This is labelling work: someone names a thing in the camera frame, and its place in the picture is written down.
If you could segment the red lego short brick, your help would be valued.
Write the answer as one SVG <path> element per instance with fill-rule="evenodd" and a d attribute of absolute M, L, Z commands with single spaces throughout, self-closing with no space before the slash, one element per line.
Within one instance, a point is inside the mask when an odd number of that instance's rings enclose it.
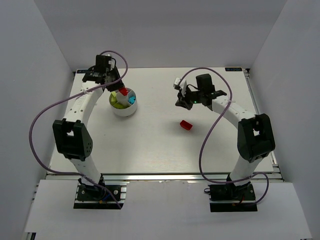
<path fill-rule="evenodd" d="M 189 122 L 187 122 L 187 121 L 185 121 L 185 120 L 182 120 L 182 121 L 180 122 L 180 126 L 181 126 L 183 129 L 187 130 L 187 131 L 190 131 L 190 130 L 192 129 L 192 127 L 193 127 L 193 125 L 192 125 L 191 123 L 189 123 Z"/>

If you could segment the red lego long brick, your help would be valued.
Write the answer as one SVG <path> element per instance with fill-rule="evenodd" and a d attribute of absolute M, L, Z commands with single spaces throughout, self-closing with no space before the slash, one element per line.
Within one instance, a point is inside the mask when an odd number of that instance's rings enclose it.
<path fill-rule="evenodd" d="M 122 87 L 119 89 L 119 92 L 123 95 L 123 96 L 127 96 L 129 91 L 126 87 Z"/>

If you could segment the light green lego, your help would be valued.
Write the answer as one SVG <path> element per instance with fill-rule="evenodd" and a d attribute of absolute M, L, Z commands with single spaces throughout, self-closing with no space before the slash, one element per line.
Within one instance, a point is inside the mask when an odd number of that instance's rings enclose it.
<path fill-rule="evenodd" d="M 110 93 L 110 103 L 112 105 L 114 105 L 115 103 L 117 103 L 117 93 L 115 91 Z"/>

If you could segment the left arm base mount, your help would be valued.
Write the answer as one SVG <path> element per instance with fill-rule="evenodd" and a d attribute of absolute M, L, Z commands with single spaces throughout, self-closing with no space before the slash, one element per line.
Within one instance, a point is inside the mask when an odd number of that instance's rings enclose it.
<path fill-rule="evenodd" d="M 106 184 L 101 176 L 99 185 L 108 191 L 92 185 L 83 183 L 78 179 L 73 208 L 78 210 L 120 210 L 125 202 L 127 186 L 125 184 Z"/>

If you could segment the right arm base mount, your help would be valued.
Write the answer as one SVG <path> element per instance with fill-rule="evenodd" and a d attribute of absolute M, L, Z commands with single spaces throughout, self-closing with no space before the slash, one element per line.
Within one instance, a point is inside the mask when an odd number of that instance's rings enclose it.
<path fill-rule="evenodd" d="M 211 184 L 204 189 L 211 213 L 257 212 L 256 195 L 251 182 L 244 186 Z"/>

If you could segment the cyan lego brick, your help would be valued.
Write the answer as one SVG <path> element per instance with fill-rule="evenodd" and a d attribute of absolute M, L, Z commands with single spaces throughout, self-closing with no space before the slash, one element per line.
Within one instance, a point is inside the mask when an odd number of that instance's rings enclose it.
<path fill-rule="evenodd" d="M 136 97 L 135 96 L 132 96 L 132 97 L 129 97 L 128 98 L 128 102 L 133 105 L 135 102 L 136 102 Z"/>

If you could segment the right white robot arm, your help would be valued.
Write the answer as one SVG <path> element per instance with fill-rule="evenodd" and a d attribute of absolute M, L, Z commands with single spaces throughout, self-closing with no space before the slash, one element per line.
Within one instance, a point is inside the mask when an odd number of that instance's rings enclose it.
<path fill-rule="evenodd" d="M 227 183 L 236 187 L 250 182 L 258 164 L 275 147 L 275 139 L 270 118 L 267 114 L 252 113 L 231 100 L 222 90 L 216 90 L 209 74 L 196 77 L 197 87 L 190 90 L 186 80 L 176 78 L 173 84 L 178 90 L 177 107 L 191 110 L 194 104 L 202 104 L 220 114 L 237 129 L 237 150 L 239 158 L 228 175 Z"/>

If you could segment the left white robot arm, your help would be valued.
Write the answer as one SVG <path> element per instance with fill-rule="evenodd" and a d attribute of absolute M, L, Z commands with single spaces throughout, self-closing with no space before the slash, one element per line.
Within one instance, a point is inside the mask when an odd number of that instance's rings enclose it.
<path fill-rule="evenodd" d="M 80 183 L 92 187 L 102 182 L 102 174 L 92 159 L 93 140 L 87 130 L 91 113 L 105 89 L 112 92 L 124 87 L 112 55 L 99 54 L 95 65 L 82 78 L 77 96 L 62 120 L 55 120 L 52 128 L 57 151 L 68 159 L 80 174 Z"/>

